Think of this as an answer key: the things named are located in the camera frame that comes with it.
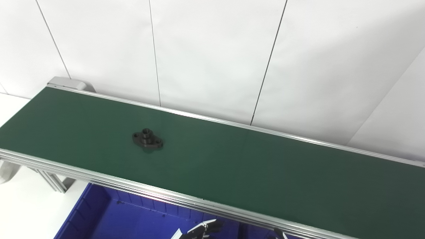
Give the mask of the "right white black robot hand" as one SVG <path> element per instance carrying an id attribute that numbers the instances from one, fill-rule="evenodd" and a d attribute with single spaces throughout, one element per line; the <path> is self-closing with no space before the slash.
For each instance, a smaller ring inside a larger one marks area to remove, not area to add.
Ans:
<path id="1" fill-rule="evenodd" d="M 274 228 L 273 229 L 274 234 L 273 235 L 269 235 L 267 238 L 268 239 L 288 239 L 287 235 L 279 228 Z"/>

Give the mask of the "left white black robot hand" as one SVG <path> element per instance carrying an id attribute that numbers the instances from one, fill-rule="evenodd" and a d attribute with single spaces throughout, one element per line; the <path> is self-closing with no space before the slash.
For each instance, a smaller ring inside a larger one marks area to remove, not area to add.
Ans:
<path id="1" fill-rule="evenodd" d="M 195 227 L 182 233 L 180 229 L 176 230 L 171 239 L 209 239 L 211 233 L 218 233 L 224 225 L 223 220 L 211 219 L 197 224 Z"/>

